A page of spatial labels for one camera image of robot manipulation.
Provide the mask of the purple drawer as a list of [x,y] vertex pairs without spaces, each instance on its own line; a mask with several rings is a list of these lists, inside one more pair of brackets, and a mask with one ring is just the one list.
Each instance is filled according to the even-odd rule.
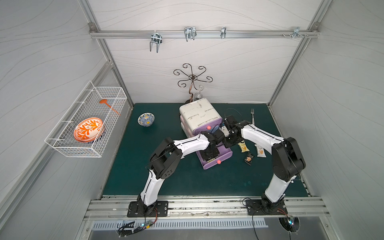
[[209,120],[206,123],[198,124],[198,126],[193,129],[192,134],[193,134],[193,136],[196,136],[199,133],[205,132],[205,131],[208,131],[210,133],[214,133],[222,125],[222,122],[223,122],[223,119],[218,118],[215,120]]
[[218,147],[218,150],[220,151],[220,154],[215,159],[212,159],[210,161],[204,161],[199,151],[196,152],[204,170],[207,170],[216,165],[220,165],[223,161],[232,157],[233,152],[230,148],[226,148],[223,144],[219,144],[217,145],[217,147]]

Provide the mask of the yellow cookie packet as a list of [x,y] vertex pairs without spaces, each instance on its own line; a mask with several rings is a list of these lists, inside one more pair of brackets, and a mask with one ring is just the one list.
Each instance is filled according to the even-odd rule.
[[247,147],[245,141],[241,141],[240,143],[238,143],[238,146],[240,147],[242,153],[245,153],[245,152],[249,152],[249,151],[250,151],[250,150],[248,149],[248,147]]

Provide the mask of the black cookie packet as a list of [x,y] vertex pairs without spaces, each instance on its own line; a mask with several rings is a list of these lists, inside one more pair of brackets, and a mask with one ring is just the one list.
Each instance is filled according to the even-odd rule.
[[247,156],[244,158],[244,162],[247,163],[249,166],[251,166],[253,158],[254,158],[254,155],[252,155],[251,153],[248,153]]

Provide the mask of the white cookie packet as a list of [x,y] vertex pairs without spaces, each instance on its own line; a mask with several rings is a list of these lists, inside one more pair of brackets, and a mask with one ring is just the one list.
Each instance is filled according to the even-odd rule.
[[267,157],[263,147],[261,147],[258,144],[255,144],[255,147],[257,149],[257,157],[258,158],[266,158]]

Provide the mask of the white drawer cabinet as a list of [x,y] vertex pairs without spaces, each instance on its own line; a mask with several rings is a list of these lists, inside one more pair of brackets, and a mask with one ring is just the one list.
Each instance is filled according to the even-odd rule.
[[222,118],[206,98],[181,106],[179,112],[181,127],[187,137],[193,137],[192,131],[198,124]]

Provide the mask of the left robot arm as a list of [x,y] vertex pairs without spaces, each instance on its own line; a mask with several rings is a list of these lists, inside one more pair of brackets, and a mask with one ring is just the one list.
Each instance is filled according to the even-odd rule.
[[181,159],[200,151],[206,152],[210,158],[215,158],[219,154],[218,145],[224,138],[224,133],[217,130],[213,133],[204,131],[184,140],[164,139],[151,155],[148,164],[149,176],[138,196],[138,203],[144,209],[152,207],[158,200],[165,179],[176,171]]

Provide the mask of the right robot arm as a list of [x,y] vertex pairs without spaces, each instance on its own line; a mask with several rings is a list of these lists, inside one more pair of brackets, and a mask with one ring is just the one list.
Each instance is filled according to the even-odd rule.
[[306,167],[298,142],[291,137],[275,136],[248,121],[238,122],[233,116],[226,117],[224,124],[229,131],[224,140],[225,147],[248,140],[271,154],[274,174],[262,195],[261,206],[264,209],[277,208],[283,202],[289,184]]

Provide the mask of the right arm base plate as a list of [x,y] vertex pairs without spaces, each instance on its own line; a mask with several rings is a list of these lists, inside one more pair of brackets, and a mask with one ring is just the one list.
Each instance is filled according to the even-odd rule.
[[246,207],[247,214],[249,216],[286,216],[288,214],[283,200],[280,200],[276,203],[271,203],[268,199],[253,200],[250,198],[245,198],[243,199],[242,204],[244,207]]

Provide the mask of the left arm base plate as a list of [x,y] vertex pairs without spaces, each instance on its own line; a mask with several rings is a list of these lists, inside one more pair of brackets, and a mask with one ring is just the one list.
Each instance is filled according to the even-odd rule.
[[147,206],[142,200],[130,202],[127,212],[128,218],[140,217],[167,217],[168,216],[168,201],[156,201]]

